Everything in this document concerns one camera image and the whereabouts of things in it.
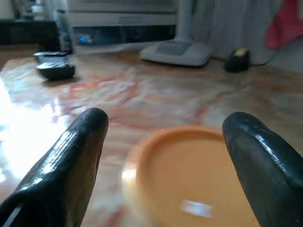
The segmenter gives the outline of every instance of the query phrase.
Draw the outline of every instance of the orange plastic lid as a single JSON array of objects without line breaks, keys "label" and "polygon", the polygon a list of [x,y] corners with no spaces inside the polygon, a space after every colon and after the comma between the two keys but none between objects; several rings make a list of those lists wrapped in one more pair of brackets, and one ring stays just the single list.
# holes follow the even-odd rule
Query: orange plastic lid
[{"label": "orange plastic lid", "polygon": [[166,227],[259,227],[221,131],[161,130],[138,150],[141,203]]}]

